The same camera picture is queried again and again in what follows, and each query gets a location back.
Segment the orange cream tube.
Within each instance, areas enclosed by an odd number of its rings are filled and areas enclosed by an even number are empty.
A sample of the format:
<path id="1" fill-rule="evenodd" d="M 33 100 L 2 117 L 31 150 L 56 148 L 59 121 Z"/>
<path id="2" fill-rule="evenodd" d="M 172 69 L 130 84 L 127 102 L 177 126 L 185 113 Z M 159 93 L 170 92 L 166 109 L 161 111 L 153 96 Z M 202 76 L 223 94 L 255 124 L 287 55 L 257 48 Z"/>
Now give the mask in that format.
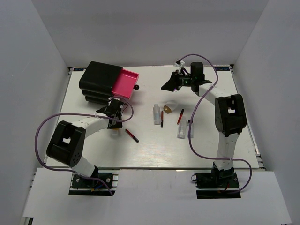
<path id="1" fill-rule="evenodd" d="M 117 137 L 117 136 L 119 136 L 119 128 L 113 128 L 113 129 L 111 129 L 111 137 Z"/>

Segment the red black lip liner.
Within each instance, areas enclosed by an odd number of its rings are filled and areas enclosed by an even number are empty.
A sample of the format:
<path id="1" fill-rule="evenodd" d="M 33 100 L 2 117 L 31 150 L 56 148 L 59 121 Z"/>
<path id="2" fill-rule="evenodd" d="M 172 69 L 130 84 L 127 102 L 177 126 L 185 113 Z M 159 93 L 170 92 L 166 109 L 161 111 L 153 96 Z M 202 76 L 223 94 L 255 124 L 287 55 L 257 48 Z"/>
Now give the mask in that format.
<path id="1" fill-rule="evenodd" d="M 161 111 L 161 122 L 160 122 L 160 127 L 163 128 L 164 126 L 164 111 Z"/>

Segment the red lip gloss tube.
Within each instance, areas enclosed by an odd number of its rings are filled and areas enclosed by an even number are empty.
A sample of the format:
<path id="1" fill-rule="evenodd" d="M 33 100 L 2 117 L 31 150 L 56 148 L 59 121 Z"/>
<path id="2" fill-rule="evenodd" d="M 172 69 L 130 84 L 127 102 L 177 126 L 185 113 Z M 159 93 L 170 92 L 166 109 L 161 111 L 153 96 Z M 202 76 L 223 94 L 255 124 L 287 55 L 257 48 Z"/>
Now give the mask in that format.
<path id="1" fill-rule="evenodd" d="M 183 116 L 183 113 L 184 113 L 184 108 L 182 108 L 182 109 L 181 109 L 181 112 L 180 112 L 179 118 L 178 118 L 178 120 L 177 120 L 177 125 L 179 125 L 179 124 L 180 124 L 180 120 L 181 120 L 181 118 L 182 118 L 182 116 Z"/>

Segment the black drawer organizer cabinet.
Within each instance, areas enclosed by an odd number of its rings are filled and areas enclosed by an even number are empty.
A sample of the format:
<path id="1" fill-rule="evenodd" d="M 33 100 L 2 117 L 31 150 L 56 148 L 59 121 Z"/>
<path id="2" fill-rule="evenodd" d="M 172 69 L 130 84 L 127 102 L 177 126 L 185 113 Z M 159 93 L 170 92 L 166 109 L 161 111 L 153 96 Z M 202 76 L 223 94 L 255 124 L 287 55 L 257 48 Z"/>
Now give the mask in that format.
<path id="1" fill-rule="evenodd" d="M 122 69 L 120 66 L 91 61 L 79 81 L 85 100 L 107 105 Z"/>

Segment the pink top drawer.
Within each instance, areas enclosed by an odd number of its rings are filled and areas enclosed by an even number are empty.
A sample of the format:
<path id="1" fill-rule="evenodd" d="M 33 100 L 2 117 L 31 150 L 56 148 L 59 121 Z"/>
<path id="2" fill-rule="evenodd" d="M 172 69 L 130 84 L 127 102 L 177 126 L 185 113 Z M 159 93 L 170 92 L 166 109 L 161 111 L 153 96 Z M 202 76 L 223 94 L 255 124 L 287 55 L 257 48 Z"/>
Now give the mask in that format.
<path id="1" fill-rule="evenodd" d="M 130 99 L 134 91 L 134 87 L 137 85 L 138 78 L 138 73 L 121 69 L 116 83 L 112 88 L 112 94 Z"/>

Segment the red black lipstick pen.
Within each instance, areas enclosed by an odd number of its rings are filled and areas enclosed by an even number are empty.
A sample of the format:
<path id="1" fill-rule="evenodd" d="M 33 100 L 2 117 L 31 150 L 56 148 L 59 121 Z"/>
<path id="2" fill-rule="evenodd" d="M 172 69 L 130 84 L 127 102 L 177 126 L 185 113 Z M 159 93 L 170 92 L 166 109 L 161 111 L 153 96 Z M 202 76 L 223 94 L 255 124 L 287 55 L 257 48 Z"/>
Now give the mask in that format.
<path id="1" fill-rule="evenodd" d="M 125 129 L 125 132 L 136 142 L 139 143 L 139 140 L 128 130 Z"/>

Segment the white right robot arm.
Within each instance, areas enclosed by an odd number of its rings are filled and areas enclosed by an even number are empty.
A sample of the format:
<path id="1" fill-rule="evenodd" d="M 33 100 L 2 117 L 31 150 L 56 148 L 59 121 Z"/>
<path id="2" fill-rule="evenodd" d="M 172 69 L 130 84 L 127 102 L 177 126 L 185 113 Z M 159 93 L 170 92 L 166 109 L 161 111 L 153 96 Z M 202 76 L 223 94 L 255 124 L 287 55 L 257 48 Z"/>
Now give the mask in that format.
<path id="1" fill-rule="evenodd" d="M 229 177 L 226 173 L 233 169 L 233 157 L 237 139 L 247 125 L 243 98 L 240 94 L 228 94 L 216 87 L 216 84 L 205 79 L 202 62 L 192 62 L 190 72 L 184 68 L 185 63 L 178 60 L 178 69 L 172 72 L 170 79 L 161 90 L 178 91 L 182 87 L 190 87 L 201 98 L 206 99 L 215 107 L 215 126 L 219 132 L 217 156 L 214 161 L 212 183 L 217 187 L 224 186 Z"/>

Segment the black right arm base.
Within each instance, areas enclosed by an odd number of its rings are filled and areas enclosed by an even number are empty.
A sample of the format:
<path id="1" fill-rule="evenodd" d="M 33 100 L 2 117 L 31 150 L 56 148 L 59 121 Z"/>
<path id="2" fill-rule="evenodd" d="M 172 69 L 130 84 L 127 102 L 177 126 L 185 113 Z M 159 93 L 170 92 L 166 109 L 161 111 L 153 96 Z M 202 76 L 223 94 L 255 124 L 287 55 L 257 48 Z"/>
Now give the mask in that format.
<path id="1" fill-rule="evenodd" d="M 196 184 L 197 199 L 240 199 L 240 185 L 237 174 L 217 179 L 211 172 L 194 173 L 191 181 Z"/>

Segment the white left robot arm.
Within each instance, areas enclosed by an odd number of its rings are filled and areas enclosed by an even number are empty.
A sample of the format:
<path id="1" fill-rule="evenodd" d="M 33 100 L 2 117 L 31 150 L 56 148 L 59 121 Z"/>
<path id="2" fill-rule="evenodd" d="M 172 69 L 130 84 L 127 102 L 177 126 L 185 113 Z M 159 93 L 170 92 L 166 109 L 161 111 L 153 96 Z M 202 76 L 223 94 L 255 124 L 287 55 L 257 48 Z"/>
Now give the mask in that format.
<path id="1" fill-rule="evenodd" d="M 88 187 L 96 186 L 98 169 L 82 156 L 84 141 L 102 129 L 121 128 L 123 106 L 120 100 L 112 99 L 107 106 L 96 111 L 94 117 L 76 122 L 60 121 L 47 147 L 47 156 L 83 175 L 83 182 Z"/>

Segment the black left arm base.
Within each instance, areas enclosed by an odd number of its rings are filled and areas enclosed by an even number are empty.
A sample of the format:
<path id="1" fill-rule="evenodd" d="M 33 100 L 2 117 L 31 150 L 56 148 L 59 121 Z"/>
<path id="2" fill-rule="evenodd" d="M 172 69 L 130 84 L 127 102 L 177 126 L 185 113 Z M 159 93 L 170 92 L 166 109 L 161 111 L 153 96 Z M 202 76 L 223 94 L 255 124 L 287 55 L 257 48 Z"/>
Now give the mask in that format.
<path id="1" fill-rule="evenodd" d="M 73 196 L 113 196 L 118 185 L 119 171 L 100 170 L 98 178 L 109 187 L 112 194 L 102 182 L 84 179 L 78 174 L 72 175 L 68 194 Z"/>

